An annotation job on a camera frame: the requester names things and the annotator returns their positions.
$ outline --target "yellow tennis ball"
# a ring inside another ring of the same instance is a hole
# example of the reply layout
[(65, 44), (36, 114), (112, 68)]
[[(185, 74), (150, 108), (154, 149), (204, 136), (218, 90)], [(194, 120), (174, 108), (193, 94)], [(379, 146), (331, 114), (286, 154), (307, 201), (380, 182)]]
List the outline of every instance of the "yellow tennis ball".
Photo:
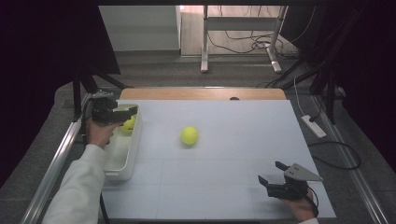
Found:
[(134, 116), (131, 116), (130, 119), (126, 120), (122, 126), (120, 126), (120, 130), (122, 130), (124, 133), (132, 133), (134, 130), (134, 124), (136, 122), (136, 118)]
[(181, 141), (186, 145), (192, 145), (198, 140), (198, 131), (191, 126), (185, 127), (180, 134)]

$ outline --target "human hand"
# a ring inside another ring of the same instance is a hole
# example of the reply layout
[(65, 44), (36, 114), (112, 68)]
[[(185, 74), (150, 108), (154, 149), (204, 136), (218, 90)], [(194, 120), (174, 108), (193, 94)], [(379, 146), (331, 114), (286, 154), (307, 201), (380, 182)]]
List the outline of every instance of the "human hand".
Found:
[[(312, 200), (313, 195), (311, 189), (308, 189), (308, 193), (306, 195)], [(304, 198), (298, 201), (290, 201), (286, 199), (279, 200), (291, 209), (294, 217), (299, 221), (307, 221), (308, 219), (315, 217), (311, 204)]]
[(114, 129), (122, 123), (101, 124), (90, 119), (87, 123), (88, 144), (104, 149)]

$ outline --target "white sleeve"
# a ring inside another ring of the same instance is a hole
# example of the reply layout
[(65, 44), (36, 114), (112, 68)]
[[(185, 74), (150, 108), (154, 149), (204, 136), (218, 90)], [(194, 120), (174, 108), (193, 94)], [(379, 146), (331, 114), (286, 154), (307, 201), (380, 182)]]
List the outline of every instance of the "white sleeve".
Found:
[(300, 222), (299, 224), (318, 224), (318, 219), (314, 217), (314, 218), (308, 219), (307, 221)]
[(105, 162), (106, 153), (101, 148), (87, 145), (64, 175), (43, 223), (97, 223)]

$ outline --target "wooden board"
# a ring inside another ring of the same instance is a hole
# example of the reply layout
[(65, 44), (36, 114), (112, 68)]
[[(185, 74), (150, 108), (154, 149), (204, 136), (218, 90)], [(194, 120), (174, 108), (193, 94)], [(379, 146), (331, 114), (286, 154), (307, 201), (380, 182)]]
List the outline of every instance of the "wooden board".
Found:
[(131, 88), (122, 91), (121, 100), (286, 100), (281, 89), (247, 88)]

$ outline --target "white wall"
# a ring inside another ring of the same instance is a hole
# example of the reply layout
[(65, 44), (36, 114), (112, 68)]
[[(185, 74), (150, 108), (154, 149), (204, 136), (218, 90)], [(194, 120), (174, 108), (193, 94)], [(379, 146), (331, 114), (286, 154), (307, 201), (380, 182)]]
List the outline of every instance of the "white wall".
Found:
[(179, 6), (100, 6), (114, 51), (180, 49)]

